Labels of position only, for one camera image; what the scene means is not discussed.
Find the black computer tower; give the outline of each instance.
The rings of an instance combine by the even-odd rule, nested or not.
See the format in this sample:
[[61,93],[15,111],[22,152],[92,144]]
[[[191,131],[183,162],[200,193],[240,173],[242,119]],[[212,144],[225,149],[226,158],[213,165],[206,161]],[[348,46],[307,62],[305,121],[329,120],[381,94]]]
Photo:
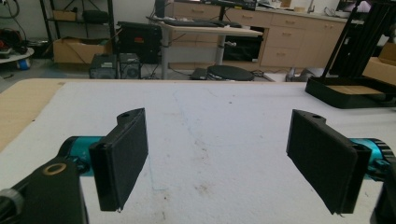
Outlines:
[[117,78],[117,56],[114,54],[95,54],[90,66],[90,78]]
[[141,63],[158,63],[162,30],[158,25],[119,21],[119,53],[135,53]]
[[141,78],[140,62],[135,53],[120,53],[120,78]]

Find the drawer handle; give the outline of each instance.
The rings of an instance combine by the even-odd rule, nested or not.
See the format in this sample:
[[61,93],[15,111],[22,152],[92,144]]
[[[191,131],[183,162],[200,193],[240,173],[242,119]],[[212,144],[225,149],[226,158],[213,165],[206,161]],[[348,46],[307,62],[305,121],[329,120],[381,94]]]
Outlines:
[[253,16],[249,16],[249,15],[242,15],[243,18],[248,18],[248,19],[253,19]]
[[204,13],[205,12],[203,9],[195,9],[195,8],[193,8],[191,11],[198,12],[198,13]]

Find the white wall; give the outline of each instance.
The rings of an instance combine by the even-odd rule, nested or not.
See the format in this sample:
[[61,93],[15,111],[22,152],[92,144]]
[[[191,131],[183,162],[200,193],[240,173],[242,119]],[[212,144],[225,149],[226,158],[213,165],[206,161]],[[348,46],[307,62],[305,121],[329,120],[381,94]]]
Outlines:
[[[8,0],[11,8],[15,10],[13,0]],[[73,6],[78,7],[80,16],[81,14],[81,0],[76,0]],[[47,32],[44,24],[44,19],[41,12],[39,0],[18,0],[21,6],[21,13],[16,18],[23,27],[27,37],[46,37]],[[59,8],[63,8],[69,1],[54,0]],[[107,0],[92,0],[99,8],[106,10]],[[155,0],[113,0],[114,22],[118,21],[134,21],[147,23],[146,16],[148,16],[153,7]],[[339,0],[315,0],[316,12],[321,12],[325,7],[336,8]],[[305,6],[309,7],[310,0],[292,0],[291,7]],[[89,1],[85,0],[88,9],[93,9]],[[6,7],[0,5],[0,15],[7,16],[9,12]],[[14,20],[0,19],[0,28],[12,28],[20,30]],[[75,24],[66,24],[62,29],[62,35],[75,35],[83,37],[85,35],[84,26],[76,26]],[[106,27],[93,26],[90,30],[90,37],[102,37],[106,35]]]

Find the metal rack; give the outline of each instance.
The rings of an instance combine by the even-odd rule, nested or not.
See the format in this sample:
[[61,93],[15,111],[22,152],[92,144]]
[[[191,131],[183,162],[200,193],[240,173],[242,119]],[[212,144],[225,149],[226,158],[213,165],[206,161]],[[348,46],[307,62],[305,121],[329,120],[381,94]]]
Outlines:
[[[75,2],[76,0],[71,0],[71,2],[67,5],[71,5],[73,2]],[[85,10],[85,1],[89,1],[91,4],[93,4],[95,7],[96,5],[91,1],[91,0],[79,0],[82,3],[82,10]],[[51,17],[51,12],[48,12],[46,9],[46,3],[49,3],[51,10],[55,10],[55,5],[53,0],[40,0],[40,6],[41,6],[41,10],[43,12],[43,17],[44,17],[44,23],[46,24],[46,30],[47,30],[47,36],[49,39],[49,42],[52,43],[55,39],[61,38],[61,32],[60,32],[60,27],[59,27],[59,23],[61,22],[69,22],[69,23],[79,23],[79,24],[84,24],[85,25],[85,32],[86,32],[86,36],[90,37],[89,35],[89,31],[88,31],[88,26],[89,26],[89,22],[86,22],[84,20],[75,20],[75,21],[59,21],[59,20],[55,20],[53,17]],[[116,49],[116,42],[115,42],[115,38],[114,36],[116,35],[115,33],[115,28],[114,28],[114,15],[113,15],[113,1],[112,0],[107,0],[107,13],[108,13],[108,23],[107,24],[103,24],[103,25],[107,25],[109,30],[110,30],[110,37],[109,39],[111,40],[111,45],[113,50]],[[55,38],[53,38],[52,36],[52,31],[50,29],[50,23],[53,23],[54,27],[55,27],[55,31],[56,31],[56,36]]]

